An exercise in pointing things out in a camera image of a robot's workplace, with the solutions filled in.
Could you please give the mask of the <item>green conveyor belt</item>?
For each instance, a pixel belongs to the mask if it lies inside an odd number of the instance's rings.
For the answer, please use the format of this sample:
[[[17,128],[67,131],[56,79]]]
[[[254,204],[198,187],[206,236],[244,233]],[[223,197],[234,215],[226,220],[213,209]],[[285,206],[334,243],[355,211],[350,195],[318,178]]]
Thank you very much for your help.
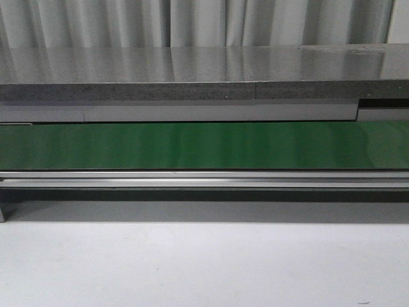
[[[3,125],[1,169],[406,169],[408,122]]]

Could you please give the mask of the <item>dark granite counter slab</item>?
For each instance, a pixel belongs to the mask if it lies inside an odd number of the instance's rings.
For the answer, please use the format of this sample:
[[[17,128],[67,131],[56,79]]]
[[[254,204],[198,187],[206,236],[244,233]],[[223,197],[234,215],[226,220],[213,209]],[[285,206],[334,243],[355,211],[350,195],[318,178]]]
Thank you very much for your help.
[[[1,50],[3,101],[407,97],[406,44]]]

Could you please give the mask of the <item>grey cabinet panel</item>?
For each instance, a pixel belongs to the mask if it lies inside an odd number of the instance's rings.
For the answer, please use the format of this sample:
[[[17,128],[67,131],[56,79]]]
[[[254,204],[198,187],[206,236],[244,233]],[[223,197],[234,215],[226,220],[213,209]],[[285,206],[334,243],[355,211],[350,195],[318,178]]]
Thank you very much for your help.
[[[19,101],[1,103],[2,123],[380,121],[408,119],[408,99]]]

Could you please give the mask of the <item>grey curtain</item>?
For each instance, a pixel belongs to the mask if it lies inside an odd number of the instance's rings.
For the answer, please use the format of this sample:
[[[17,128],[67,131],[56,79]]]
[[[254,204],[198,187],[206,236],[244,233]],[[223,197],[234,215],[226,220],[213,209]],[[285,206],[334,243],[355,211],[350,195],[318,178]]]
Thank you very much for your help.
[[[1,46],[403,43],[407,1],[2,1]]]

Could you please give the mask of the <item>aluminium conveyor frame rail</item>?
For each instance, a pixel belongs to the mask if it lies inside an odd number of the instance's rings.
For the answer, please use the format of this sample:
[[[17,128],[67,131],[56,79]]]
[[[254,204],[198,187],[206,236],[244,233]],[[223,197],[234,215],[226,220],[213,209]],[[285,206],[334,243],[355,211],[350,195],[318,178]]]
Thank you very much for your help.
[[[408,222],[406,171],[4,171],[1,220]]]

